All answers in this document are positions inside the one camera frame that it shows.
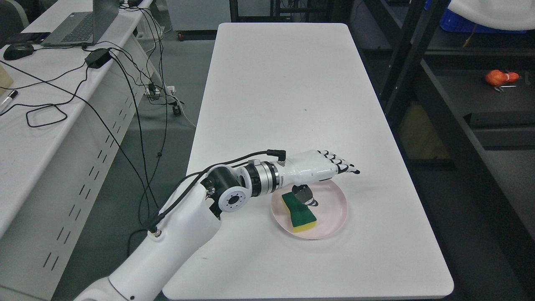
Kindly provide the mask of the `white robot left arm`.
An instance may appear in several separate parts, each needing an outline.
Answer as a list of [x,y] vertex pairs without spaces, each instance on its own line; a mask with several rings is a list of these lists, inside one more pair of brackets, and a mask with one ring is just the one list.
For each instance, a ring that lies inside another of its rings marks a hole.
[[78,301],[152,301],[178,269],[219,230],[210,209],[201,171],[182,183],[147,226],[147,236],[112,274],[88,286]]

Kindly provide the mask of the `white robotic left hand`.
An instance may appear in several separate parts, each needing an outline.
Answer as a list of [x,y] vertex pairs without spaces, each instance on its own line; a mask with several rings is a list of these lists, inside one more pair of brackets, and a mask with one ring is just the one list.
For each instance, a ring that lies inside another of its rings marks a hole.
[[341,173],[360,174],[350,162],[328,150],[309,150],[275,162],[280,187],[292,184],[296,187],[333,178]]

